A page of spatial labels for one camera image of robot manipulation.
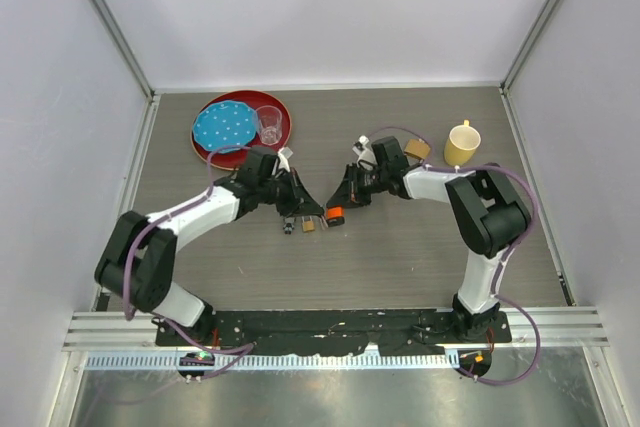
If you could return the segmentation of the small brass padlock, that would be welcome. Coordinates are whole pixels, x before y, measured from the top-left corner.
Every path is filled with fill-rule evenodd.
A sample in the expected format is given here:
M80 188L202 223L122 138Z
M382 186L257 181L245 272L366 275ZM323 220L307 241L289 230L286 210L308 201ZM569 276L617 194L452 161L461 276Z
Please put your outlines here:
M301 218L301 228L304 233L311 233L316 230L315 222L312 216L305 216Z

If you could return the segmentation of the orange black padlock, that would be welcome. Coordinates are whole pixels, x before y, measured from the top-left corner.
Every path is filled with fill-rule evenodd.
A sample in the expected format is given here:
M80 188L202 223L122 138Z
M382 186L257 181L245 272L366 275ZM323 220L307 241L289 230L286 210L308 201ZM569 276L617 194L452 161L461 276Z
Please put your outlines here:
M342 206L328 207L326 210L326 224L337 227L345 223L344 208Z

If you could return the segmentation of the panda keychain with keys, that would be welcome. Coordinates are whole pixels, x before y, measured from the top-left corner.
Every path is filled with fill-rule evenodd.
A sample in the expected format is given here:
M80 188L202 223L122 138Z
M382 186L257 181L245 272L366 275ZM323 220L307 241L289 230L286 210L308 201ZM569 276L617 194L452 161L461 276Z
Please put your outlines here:
M285 235L291 235L295 229L296 218L284 217L283 218L283 232Z

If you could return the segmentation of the large brass padlock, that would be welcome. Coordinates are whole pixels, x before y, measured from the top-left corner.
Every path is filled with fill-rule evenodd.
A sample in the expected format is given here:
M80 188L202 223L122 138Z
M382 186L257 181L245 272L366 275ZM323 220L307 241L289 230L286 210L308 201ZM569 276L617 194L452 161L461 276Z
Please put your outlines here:
M404 153L412 159L424 161L429 157L431 147L428 143L420 139L410 139L404 147Z

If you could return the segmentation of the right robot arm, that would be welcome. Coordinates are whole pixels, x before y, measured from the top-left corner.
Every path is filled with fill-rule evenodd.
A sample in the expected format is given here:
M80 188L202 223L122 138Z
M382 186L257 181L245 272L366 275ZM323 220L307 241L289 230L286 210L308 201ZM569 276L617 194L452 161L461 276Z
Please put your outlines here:
M373 142L362 136L353 151L357 160L345 167L327 201L327 224L342 225L346 209L368 206L373 195L384 192L448 204L468 248L463 282L452 301L451 329L462 341L477 340L497 320L504 270L532 223L506 171L489 164L478 169L410 164L393 136Z

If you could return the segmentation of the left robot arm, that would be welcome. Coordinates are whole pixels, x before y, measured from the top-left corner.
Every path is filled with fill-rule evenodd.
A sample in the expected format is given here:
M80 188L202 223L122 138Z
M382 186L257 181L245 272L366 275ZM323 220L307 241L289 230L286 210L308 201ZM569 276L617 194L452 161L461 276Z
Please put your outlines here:
M190 345L213 332L214 309L173 280L177 253L214 228L233 223L261 205L284 218L321 217L324 208L304 187L287 155L261 145L246 150L234 173L164 211L121 214L97 264L97 284L120 297L125 318L156 314L178 325Z

